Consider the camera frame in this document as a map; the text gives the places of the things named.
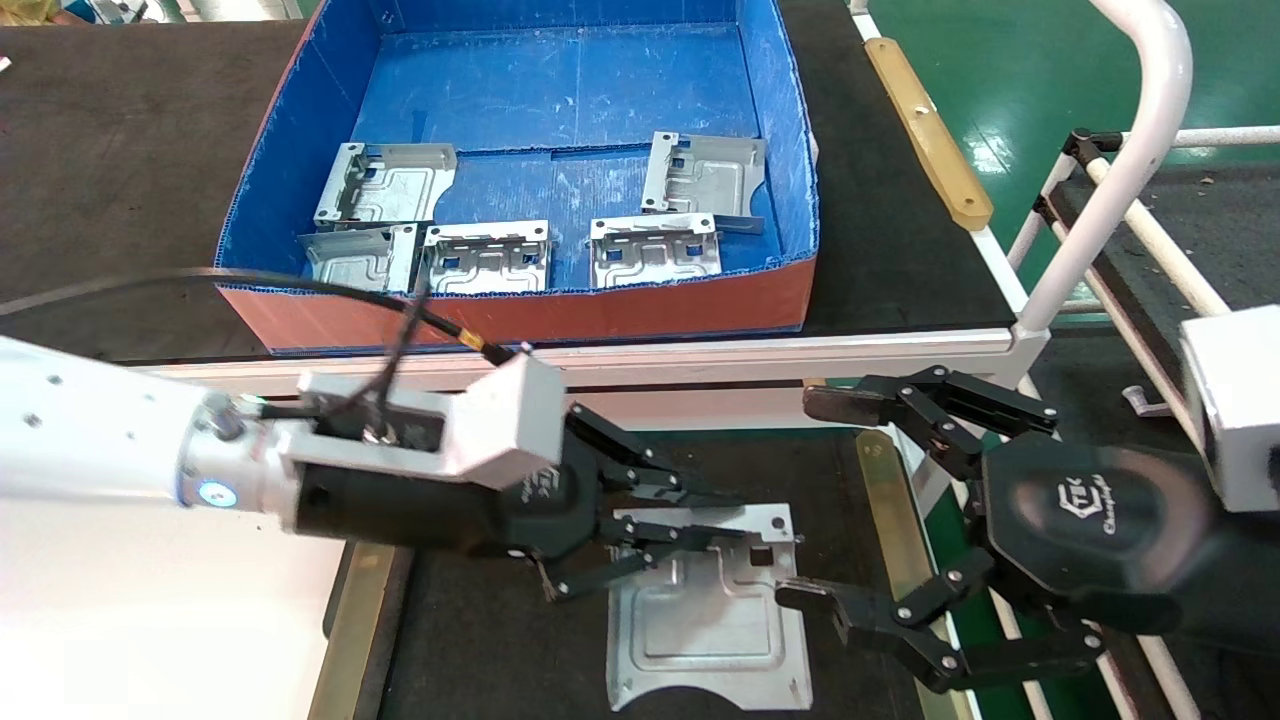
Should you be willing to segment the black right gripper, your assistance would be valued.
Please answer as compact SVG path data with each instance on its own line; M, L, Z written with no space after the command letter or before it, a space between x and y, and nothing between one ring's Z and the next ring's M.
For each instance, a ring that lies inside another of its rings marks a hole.
M982 478L986 551L970 550L901 600L801 577L774 588L778 606L828 616L842 644L891 656L928 691L1085 673L1105 643L1080 619L1160 635L1189 618L1201 544L1224 515L1198 456L1050 438L1057 413L1047 404L946 366L810 386L803 411L818 421L897 427L952 478ZM968 423L1018 438L983 457ZM989 578L1011 603L1047 612L1053 630L968 647L940 638L934 623L987 591Z

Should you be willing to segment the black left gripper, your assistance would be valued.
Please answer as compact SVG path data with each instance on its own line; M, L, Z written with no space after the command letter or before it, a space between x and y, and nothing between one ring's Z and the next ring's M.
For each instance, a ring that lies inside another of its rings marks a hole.
M608 591L677 552L701 552L745 530L671 527L632 515L598 525L603 489L685 509L736 509L745 500L716 487L590 407L568 407L568 445L561 465L507 489L375 471L305 465L294 528L303 536L497 559L520 552L559 560L590 541L611 560L584 571L545 565L545 598L567 602Z

